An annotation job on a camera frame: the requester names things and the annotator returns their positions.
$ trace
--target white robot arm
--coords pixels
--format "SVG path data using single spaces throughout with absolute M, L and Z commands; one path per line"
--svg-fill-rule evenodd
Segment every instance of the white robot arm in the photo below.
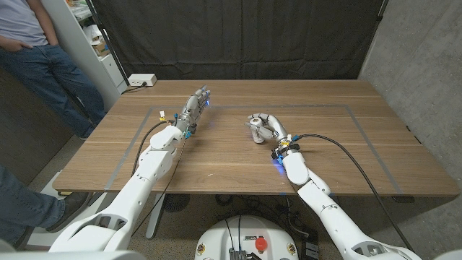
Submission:
M 275 137 L 278 147 L 273 150 L 273 159 L 281 163 L 289 180 L 302 186 L 298 190 L 300 198 L 319 216 L 328 234 L 345 260 L 421 260 L 407 248 L 390 246 L 365 235 L 341 207 L 328 195 L 330 188 L 319 176 L 305 165 L 305 159 L 298 152 L 300 146 L 292 141 L 284 126 L 276 117 L 264 113 L 249 116 L 254 136 L 270 139 Z M 255 125 L 252 120 L 262 121 Z
M 149 147 L 139 158 L 138 169 L 109 207 L 67 227 L 50 252 L 127 249 L 134 224 L 152 187 L 172 166 L 174 145 L 195 132 L 209 96 L 206 86 L 190 96 L 175 123 L 151 137 Z

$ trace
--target red button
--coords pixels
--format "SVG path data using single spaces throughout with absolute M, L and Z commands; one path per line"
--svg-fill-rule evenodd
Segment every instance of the red button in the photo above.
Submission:
M 268 243 L 265 238 L 257 238 L 255 240 L 255 247 L 258 251 L 264 251 L 268 247 Z

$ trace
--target person's leg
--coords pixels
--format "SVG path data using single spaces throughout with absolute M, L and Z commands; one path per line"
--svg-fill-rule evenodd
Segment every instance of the person's leg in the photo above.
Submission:
M 85 111 L 95 125 L 105 116 L 103 97 L 96 86 L 71 60 L 61 47 L 44 46 L 53 66 L 51 72 L 62 87 L 82 101 Z
M 63 216 L 63 200 L 29 190 L 0 165 L 0 238 L 13 244 L 25 228 L 49 228 Z
M 92 124 L 75 110 L 61 85 L 51 73 L 51 60 L 42 46 L 10 53 L 0 49 L 0 66 L 15 76 L 28 90 L 36 94 L 79 137 L 88 137 Z

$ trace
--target blue light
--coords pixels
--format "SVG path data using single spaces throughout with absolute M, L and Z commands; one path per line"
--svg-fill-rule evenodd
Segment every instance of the blue light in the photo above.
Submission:
M 277 159 L 274 159 L 271 162 L 273 163 L 274 167 L 276 167 L 280 175 L 284 175 L 286 173 L 284 166 L 280 165 Z

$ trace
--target power strip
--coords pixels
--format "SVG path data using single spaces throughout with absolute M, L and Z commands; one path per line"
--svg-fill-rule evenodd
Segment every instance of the power strip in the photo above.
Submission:
M 143 85 L 143 82 L 146 82 L 146 86 L 154 86 L 157 78 L 154 73 L 152 74 L 132 74 L 128 78 L 128 82 L 132 87 L 139 87 Z

